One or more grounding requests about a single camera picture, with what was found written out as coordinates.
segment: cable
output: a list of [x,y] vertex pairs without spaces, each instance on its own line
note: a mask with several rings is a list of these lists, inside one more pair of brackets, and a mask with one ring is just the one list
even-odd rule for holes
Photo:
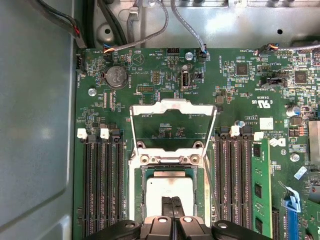
[[[135,0],[133,7],[140,7],[142,3],[142,0]],[[128,16],[128,19],[126,21],[126,33],[128,36],[128,43],[133,43],[135,41],[134,37],[134,20],[136,19],[136,15],[133,13],[130,13]]]
[[102,11],[102,14],[107,21],[107,23],[110,25],[110,28],[113,32],[115,42],[118,45],[124,45],[127,43],[125,34],[121,28],[120,23],[118,22],[117,18],[113,15],[113,13],[110,11],[110,9],[106,6],[103,0],[97,0],[97,3]]
[[309,46],[278,47],[277,49],[285,50],[285,51],[289,51],[289,50],[298,51],[298,50],[311,50],[311,49],[317,49],[317,48],[320,48],[320,44],[309,45]]
[[157,32],[155,32],[155,33],[150,34],[149,36],[146,36],[144,39],[141,39],[139,41],[135,41],[135,42],[123,45],[123,46],[112,47],[110,49],[104,50],[103,53],[107,53],[107,52],[110,52],[110,51],[119,51],[119,50],[127,49],[127,48],[133,48],[136,45],[143,44],[146,41],[148,41],[148,40],[150,40],[150,39],[162,34],[167,29],[168,22],[169,22],[169,14],[168,14],[168,11],[167,11],[165,5],[161,1],[154,0],[154,2],[156,4],[158,4],[162,8],[162,10],[164,11],[164,14],[165,14],[165,22],[164,22],[164,25],[163,25],[162,29],[157,31]]
[[175,0],[171,0],[171,4],[170,5],[171,5],[171,9],[172,9],[172,12],[175,15],[175,17],[191,33],[191,35],[194,36],[197,39],[197,41],[199,42],[201,51],[205,53],[206,52],[206,48],[205,48],[204,42],[202,41],[200,35],[180,15],[180,13],[178,12],[177,7],[176,7],[176,1]]
[[[27,1],[36,11],[38,11],[50,22],[52,22],[53,24],[56,24],[57,26],[61,27],[62,29],[66,30],[69,34],[71,34],[75,38],[76,44],[78,45],[79,48],[81,49],[87,48],[86,41],[83,37],[82,29],[76,19],[54,9],[53,7],[49,6],[42,0],[27,0]],[[69,22],[63,20],[57,15],[67,19]]]

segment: black chip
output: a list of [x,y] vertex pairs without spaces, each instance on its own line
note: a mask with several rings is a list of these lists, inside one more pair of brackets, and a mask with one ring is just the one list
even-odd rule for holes
[[88,135],[88,143],[93,144],[97,142],[97,136],[96,135]]
[[257,158],[260,158],[260,157],[261,157],[261,154],[260,154],[260,145],[255,144],[255,145],[253,146],[253,156],[254,156],[254,157],[257,157]]
[[258,233],[262,234],[263,229],[263,223],[259,218],[255,218],[255,229],[258,231]]
[[295,71],[294,80],[296,84],[306,84],[307,83],[307,71]]
[[260,186],[259,184],[255,184],[254,185],[254,194],[258,197],[262,199],[262,186]]
[[221,105],[218,105],[218,106],[216,106],[216,111],[217,111],[218,113],[221,113],[221,112],[224,111],[224,107],[221,106]]
[[246,63],[237,63],[235,74],[238,76],[247,76],[248,75],[248,65]]

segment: capacitor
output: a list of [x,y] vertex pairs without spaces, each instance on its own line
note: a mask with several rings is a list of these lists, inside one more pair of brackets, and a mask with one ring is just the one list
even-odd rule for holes
[[311,233],[307,233],[307,234],[304,236],[304,240],[314,240],[314,237],[311,235]]
[[286,115],[288,117],[297,116],[300,114],[300,107],[299,106],[291,106],[286,110]]
[[106,81],[112,89],[123,89],[128,83],[128,74],[122,66],[109,67],[102,73],[102,79]]
[[95,95],[97,95],[97,90],[95,88],[90,88],[88,90],[88,94],[90,97],[94,97]]
[[187,61],[191,61],[192,59],[194,59],[194,55],[192,52],[187,52],[185,55],[184,55],[185,59]]
[[238,126],[239,128],[243,128],[246,125],[246,123],[244,121],[237,120],[234,122],[234,125]]
[[298,161],[300,160],[300,156],[299,156],[298,154],[296,154],[296,153],[292,153],[292,154],[290,155],[290,160],[291,160],[292,162],[298,162]]

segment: blue connector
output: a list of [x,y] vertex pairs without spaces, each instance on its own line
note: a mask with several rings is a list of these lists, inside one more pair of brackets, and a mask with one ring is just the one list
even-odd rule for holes
[[288,209],[286,211],[286,215],[287,215],[287,239],[299,240],[298,213]]

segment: gray cable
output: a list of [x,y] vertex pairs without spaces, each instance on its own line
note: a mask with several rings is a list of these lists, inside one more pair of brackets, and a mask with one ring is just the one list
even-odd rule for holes
[[212,196],[212,201],[213,201],[213,206],[214,206],[214,210],[215,210],[216,219],[219,221],[219,220],[221,220],[220,209],[219,209],[219,206],[218,206],[218,203],[217,203],[214,186],[212,185],[212,180],[211,180],[211,175],[210,175],[207,159],[206,159],[206,157],[203,157],[202,159],[204,161],[205,172],[206,172],[206,176],[208,178],[208,182],[209,182],[209,186],[210,186],[210,192],[211,192],[211,196]]
[[141,39],[141,40],[139,40],[139,41],[135,41],[135,42],[132,42],[132,43],[129,43],[129,44],[126,44],[126,45],[122,45],[122,46],[116,46],[116,47],[114,47],[113,51],[119,51],[119,50],[122,50],[122,49],[133,48],[133,47],[136,46],[136,45],[143,44],[143,43],[145,43],[146,41],[148,41],[148,40],[150,40],[150,39],[152,39],[152,38],[154,38],[154,37],[162,34],[162,33],[167,29],[167,27],[168,27],[168,22],[169,22],[169,14],[168,14],[168,11],[167,11],[165,5],[164,5],[161,1],[159,1],[159,0],[154,0],[154,2],[155,2],[156,4],[158,4],[158,5],[162,8],[162,10],[164,11],[164,14],[165,14],[165,23],[164,23],[162,29],[159,30],[159,31],[157,31],[157,32],[155,32],[155,33],[150,34],[149,36],[146,36],[144,39]]
[[[140,7],[142,3],[142,0],[135,0],[133,7]],[[133,13],[130,13],[128,16],[128,19],[126,21],[126,31],[127,31],[127,38],[128,43],[131,44],[135,41],[134,37],[134,20],[136,18],[136,15]]]
[[179,20],[180,23],[182,23],[182,25],[191,33],[192,36],[194,36],[197,41],[199,42],[200,48],[202,52],[206,51],[204,42],[202,41],[200,35],[192,28],[192,26],[190,26],[184,19],[183,17],[180,15],[180,13],[178,12],[178,9],[176,7],[176,1],[175,0],[171,0],[171,9],[173,14],[175,15],[175,17]]
[[311,49],[317,49],[320,48],[320,44],[316,45],[309,45],[309,46],[292,46],[292,47],[279,47],[278,50],[285,50],[285,51],[298,51],[298,50],[311,50]]

